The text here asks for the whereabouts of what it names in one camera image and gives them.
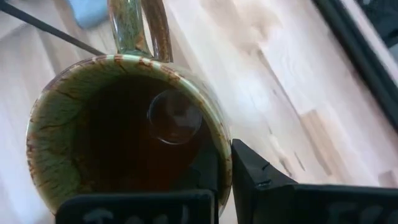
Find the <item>black plastic object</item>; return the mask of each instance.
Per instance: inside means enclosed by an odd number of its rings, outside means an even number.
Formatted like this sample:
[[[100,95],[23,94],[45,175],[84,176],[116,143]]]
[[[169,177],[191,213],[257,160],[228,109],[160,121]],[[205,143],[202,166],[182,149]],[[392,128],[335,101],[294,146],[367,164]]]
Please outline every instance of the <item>black plastic object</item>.
[[[198,164],[206,156],[212,157],[211,147],[208,149],[199,155]],[[240,140],[233,140],[232,153],[239,224],[398,223],[397,189],[297,184]],[[195,184],[184,186],[212,187],[200,184],[200,179],[194,178],[186,183]],[[218,223],[216,205],[214,190],[205,189],[84,195],[65,202],[55,221],[56,224],[214,224]]]
[[[312,1],[343,46],[386,118],[395,131],[398,131],[398,88],[356,27],[341,0]]]
[[[209,189],[218,192],[218,151],[212,142],[204,144],[173,190]]]
[[[357,0],[388,47],[398,44],[398,1]]]
[[[263,190],[295,183],[238,139],[233,140],[232,162],[233,192],[239,224],[253,223],[259,194]]]
[[[213,224],[210,190],[158,194],[82,195],[65,202],[56,224]]]
[[[242,141],[233,140],[239,224],[398,223],[398,190],[296,184]]]

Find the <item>black frame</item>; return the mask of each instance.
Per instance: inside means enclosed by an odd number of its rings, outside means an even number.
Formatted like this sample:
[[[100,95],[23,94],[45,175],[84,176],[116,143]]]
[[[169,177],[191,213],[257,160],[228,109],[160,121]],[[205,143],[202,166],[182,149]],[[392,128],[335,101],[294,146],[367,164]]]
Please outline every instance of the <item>black frame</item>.
[[[312,0],[343,46],[395,131],[398,131],[398,88],[359,31],[341,0]]]

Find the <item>wooden table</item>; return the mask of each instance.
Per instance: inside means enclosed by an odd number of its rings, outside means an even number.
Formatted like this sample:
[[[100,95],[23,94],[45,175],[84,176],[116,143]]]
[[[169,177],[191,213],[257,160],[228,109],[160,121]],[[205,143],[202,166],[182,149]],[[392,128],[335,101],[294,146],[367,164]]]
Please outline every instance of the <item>wooden table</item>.
[[[12,2],[116,52],[108,22],[80,30],[62,0]],[[342,2],[398,81],[397,64],[355,1]],[[398,187],[397,134],[311,1],[164,4],[175,63],[215,89],[234,138],[299,182]],[[4,14],[0,27],[0,222],[50,223],[25,162],[25,126],[44,85],[91,55]],[[221,223],[236,223],[232,197]]]

